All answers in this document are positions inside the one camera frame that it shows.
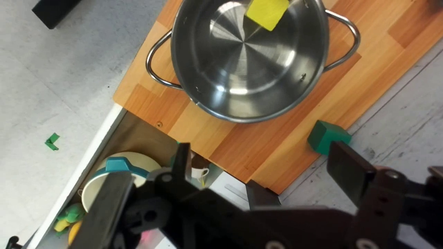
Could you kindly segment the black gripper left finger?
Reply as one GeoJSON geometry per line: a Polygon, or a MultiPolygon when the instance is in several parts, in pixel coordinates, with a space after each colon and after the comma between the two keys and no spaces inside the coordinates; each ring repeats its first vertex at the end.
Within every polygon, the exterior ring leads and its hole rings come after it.
{"type": "Polygon", "coordinates": [[[133,186],[114,182],[96,198],[70,249],[126,249],[121,218],[133,186]]]}

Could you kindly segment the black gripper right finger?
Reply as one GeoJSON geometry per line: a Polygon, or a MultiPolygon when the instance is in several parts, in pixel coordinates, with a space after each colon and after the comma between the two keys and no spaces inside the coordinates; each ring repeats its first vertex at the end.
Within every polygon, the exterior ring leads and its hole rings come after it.
{"type": "Polygon", "coordinates": [[[359,207],[377,169],[345,143],[331,146],[327,172],[348,198],[359,207]]]}

